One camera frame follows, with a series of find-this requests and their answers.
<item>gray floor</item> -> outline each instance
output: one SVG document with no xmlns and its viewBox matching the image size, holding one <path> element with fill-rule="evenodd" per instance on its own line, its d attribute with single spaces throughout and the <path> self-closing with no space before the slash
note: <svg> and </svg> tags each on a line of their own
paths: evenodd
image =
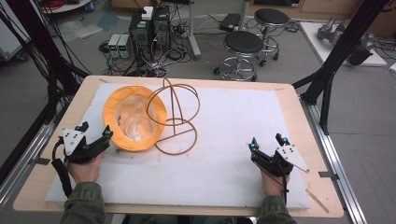
<svg viewBox="0 0 396 224">
<path fill-rule="evenodd" d="M 98 24 L 105 16 L 108 16 L 105 11 L 98 8 L 91 14 L 84 10 L 64 13 L 58 16 L 58 20 L 79 21 L 84 18 L 83 24 L 88 25 Z M 209 17 L 202 17 L 196 21 L 195 27 L 209 20 Z M 106 69 L 106 59 L 98 51 L 98 46 L 113 33 L 127 32 L 129 22 L 115 20 L 115 26 L 111 25 L 88 39 L 67 42 L 93 74 L 99 75 Z M 207 22 L 205 27 L 211 29 L 197 33 L 220 32 L 213 21 Z M 197 61 L 171 65 L 167 77 L 219 79 L 219 76 L 213 75 L 213 69 L 230 55 L 223 49 L 223 37 L 197 35 L 202 57 Z M 284 32 L 276 40 L 281 46 L 279 60 L 268 60 L 263 68 L 256 66 L 259 74 L 257 81 L 291 84 L 320 68 L 318 57 L 301 31 L 296 34 Z M 388 71 L 395 61 L 387 62 L 389 65 L 385 67 L 342 66 L 332 88 L 329 131 L 368 223 L 390 224 L 396 220 L 396 193 L 393 191 L 396 186 L 393 143 L 396 135 L 396 79 Z M 303 93 L 305 90 L 306 87 L 302 87 L 297 92 Z M 12 61 L 0 68 L 0 93 L 0 121 L 4 127 L 0 131 L 0 164 L 3 164 L 46 104 L 47 83 L 31 61 Z M 18 190 L 0 211 L 0 223 L 58 222 L 60 213 L 14 211 L 12 204 Z M 350 222 L 347 215 L 342 218 L 297 218 L 297 221 Z"/>
</svg>

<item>person's right hand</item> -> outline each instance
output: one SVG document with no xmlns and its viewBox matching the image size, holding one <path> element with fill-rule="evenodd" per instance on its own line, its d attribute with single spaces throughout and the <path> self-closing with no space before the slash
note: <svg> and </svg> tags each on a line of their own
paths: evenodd
<svg viewBox="0 0 396 224">
<path fill-rule="evenodd" d="M 282 176 L 274 176 L 270 175 L 268 172 L 262 172 L 262 188 L 266 196 L 282 196 L 283 195 L 283 187 L 282 187 Z M 286 177 L 286 182 L 289 182 L 290 176 Z"/>
<path fill-rule="evenodd" d="M 99 154 L 93 161 L 86 164 L 69 163 L 68 171 L 76 184 L 82 182 L 96 182 L 104 153 Z"/>
</svg>

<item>black stool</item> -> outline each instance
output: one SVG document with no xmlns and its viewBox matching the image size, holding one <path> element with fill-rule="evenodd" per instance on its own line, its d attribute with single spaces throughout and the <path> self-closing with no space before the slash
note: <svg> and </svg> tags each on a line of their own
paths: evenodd
<svg viewBox="0 0 396 224">
<path fill-rule="evenodd" d="M 279 45 L 268 34 L 272 29 L 283 27 L 286 23 L 288 23 L 289 17 L 279 10 L 262 8 L 254 13 L 254 20 L 258 24 L 264 26 L 264 30 L 262 30 L 262 42 L 264 43 L 262 52 L 264 52 L 264 58 L 260 61 L 260 66 L 265 66 L 267 62 L 265 58 L 268 52 L 273 52 L 276 50 L 276 54 L 274 55 L 273 59 L 277 60 L 279 57 Z"/>
<path fill-rule="evenodd" d="M 224 37 L 224 48 L 234 54 L 215 68 L 215 74 L 222 74 L 222 78 L 236 81 L 257 79 L 254 65 L 247 59 L 257 57 L 263 48 L 262 40 L 253 33 L 235 31 Z"/>
</svg>

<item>metal rail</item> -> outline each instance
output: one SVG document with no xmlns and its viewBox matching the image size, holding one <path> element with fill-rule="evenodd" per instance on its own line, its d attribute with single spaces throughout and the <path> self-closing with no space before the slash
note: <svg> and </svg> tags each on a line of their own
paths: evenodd
<svg viewBox="0 0 396 224">
<path fill-rule="evenodd" d="M 22 154 L 14 168 L 7 176 L 4 183 L 0 186 L 0 211 L 6 205 L 9 197 L 14 192 L 15 188 L 21 183 L 24 176 L 34 166 L 33 161 L 36 160 L 41 150 L 50 140 L 55 130 L 54 122 L 48 125 L 42 125 L 41 129 L 35 135 L 29 147 Z"/>
<path fill-rule="evenodd" d="M 343 168 L 343 165 L 341 164 L 337 151 L 335 150 L 334 144 L 332 143 L 332 139 L 329 135 L 323 132 L 323 129 L 320 127 L 320 111 L 318 110 L 318 107 L 316 105 L 309 104 L 306 104 L 306 106 L 309 110 L 309 113 L 311 114 L 315 128 L 318 131 L 318 138 L 322 144 L 323 152 L 326 155 L 327 163 L 330 165 L 332 173 L 334 175 L 338 175 L 338 179 L 334 181 L 337 184 L 340 193 L 342 194 L 342 198 L 352 222 L 355 224 L 367 223 L 366 218 L 361 211 L 361 206 L 358 203 L 358 199 L 356 198 L 355 193 L 349 184 L 347 174 Z"/>
</svg>

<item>white foam board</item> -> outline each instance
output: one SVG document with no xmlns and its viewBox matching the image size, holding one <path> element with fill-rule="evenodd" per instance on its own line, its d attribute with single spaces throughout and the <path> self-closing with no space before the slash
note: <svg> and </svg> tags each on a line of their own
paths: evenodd
<svg viewBox="0 0 396 224">
<path fill-rule="evenodd" d="M 104 103 L 111 92 L 122 86 L 105 83 L 97 90 L 82 120 L 90 125 L 86 132 L 88 143 L 101 136 L 105 128 L 102 121 Z M 201 109 L 191 121 L 198 131 L 195 147 L 188 153 L 169 156 L 156 147 L 140 153 L 118 153 L 112 144 L 106 150 L 98 180 L 106 203 L 261 207 L 265 196 L 262 178 L 259 168 L 250 160 L 248 143 L 256 137 L 261 150 L 272 156 L 278 147 L 276 133 L 288 136 L 276 93 L 217 88 L 196 90 Z M 177 89 L 177 94 L 185 115 L 193 114 L 197 104 L 191 94 L 183 89 Z M 169 113 L 169 97 L 161 98 Z M 171 130 L 165 128 L 163 135 Z M 186 137 L 185 140 L 170 140 L 167 144 L 183 147 L 190 139 Z M 309 208 L 300 171 L 294 168 L 291 175 L 288 208 Z M 58 176 L 46 200 L 66 200 Z"/>
</svg>

